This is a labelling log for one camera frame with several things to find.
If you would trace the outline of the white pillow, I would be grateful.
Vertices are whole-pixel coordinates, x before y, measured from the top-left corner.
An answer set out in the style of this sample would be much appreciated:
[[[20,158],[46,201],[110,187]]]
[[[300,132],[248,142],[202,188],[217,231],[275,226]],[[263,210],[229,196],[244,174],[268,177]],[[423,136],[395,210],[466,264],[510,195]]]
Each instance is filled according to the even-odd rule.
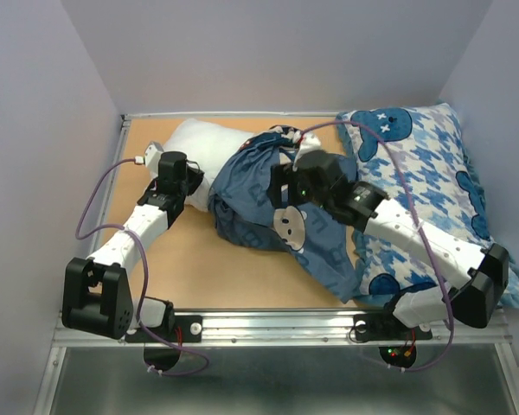
[[[199,211],[208,211],[211,185],[228,159],[253,136],[241,131],[195,118],[189,118],[177,126],[165,142],[165,151],[181,151],[190,161],[197,162],[204,172],[198,189],[185,200],[187,205]]]

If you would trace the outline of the blue letter-print pillowcase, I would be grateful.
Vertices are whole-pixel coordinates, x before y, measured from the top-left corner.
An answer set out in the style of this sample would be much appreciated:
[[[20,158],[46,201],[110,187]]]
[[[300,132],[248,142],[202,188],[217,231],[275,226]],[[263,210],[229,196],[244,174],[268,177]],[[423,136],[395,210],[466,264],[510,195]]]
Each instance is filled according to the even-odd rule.
[[[275,208],[267,195],[271,167],[292,162],[299,129],[276,125],[250,137],[222,167],[209,190],[218,235],[237,246],[287,252],[324,288],[346,303],[361,278],[350,228],[312,203]]]

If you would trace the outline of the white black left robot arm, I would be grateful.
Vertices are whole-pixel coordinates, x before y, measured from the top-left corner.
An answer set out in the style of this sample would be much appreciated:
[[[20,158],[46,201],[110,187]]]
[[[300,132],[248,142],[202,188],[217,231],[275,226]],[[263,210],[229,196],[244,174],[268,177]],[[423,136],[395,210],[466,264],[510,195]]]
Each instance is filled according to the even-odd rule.
[[[172,303],[145,294],[133,298],[129,277],[137,264],[148,264],[147,248],[175,223],[203,173],[181,151],[159,151],[131,162],[155,169],[156,176],[125,224],[109,226],[114,234],[102,247],[68,262],[61,321],[69,329],[115,340],[145,329],[155,340],[164,341],[175,332]]]

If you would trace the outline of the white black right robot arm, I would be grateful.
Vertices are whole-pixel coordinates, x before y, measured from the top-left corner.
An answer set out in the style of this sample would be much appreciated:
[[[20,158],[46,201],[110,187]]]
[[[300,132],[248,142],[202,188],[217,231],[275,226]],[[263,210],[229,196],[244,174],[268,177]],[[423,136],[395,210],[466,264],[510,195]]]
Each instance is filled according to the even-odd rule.
[[[381,315],[382,330],[391,337],[439,320],[483,329],[507,287],[509,253],[504,247],[466,242],[420,220],[382,189],[351,181],[336,156],[323,150],[272,166],[267,195],[275,208],[310,202],[337,222],[433,267],[438,286],[396,295]]]

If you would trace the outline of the blue houndstooth bear pillow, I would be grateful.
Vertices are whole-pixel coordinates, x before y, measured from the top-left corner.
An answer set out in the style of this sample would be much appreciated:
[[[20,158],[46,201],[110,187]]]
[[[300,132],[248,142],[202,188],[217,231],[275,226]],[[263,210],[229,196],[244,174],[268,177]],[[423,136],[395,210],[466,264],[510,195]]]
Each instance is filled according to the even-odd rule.
[[[484,190],[465,153],[456,112],[448,104],[341,112],[339,138],[357,178],[386,191],[404,208],[450,235],[488,247]],[[399,291],[432,288],[431,266],[385,240],[353,233],[366,301],[383,303]]]

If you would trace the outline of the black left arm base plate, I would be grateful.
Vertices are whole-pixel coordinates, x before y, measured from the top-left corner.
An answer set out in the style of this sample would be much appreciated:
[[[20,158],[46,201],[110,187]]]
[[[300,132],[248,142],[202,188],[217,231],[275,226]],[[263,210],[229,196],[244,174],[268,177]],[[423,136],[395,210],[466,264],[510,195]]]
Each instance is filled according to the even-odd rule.
[[[168,342],[183,345],[186,343],[200,343],[202,341],[202,317],[199,315],[170,316],[166,323],[150,331]],[[153,342],[154,339],[144,332],[137,329],[132,334],[125,335],[127,343],[146,343]]]

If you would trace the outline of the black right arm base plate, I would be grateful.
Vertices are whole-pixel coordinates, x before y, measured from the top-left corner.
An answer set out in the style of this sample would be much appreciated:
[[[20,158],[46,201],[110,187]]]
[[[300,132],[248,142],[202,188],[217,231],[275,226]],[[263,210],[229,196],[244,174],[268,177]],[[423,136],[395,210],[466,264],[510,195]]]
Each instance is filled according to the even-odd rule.
[[[357,343],[391,342],[405,340],[431,340],[433,333],[420,327],[410,329],[395,317],[385,313],[367,313],[355,315],[348,338]]]

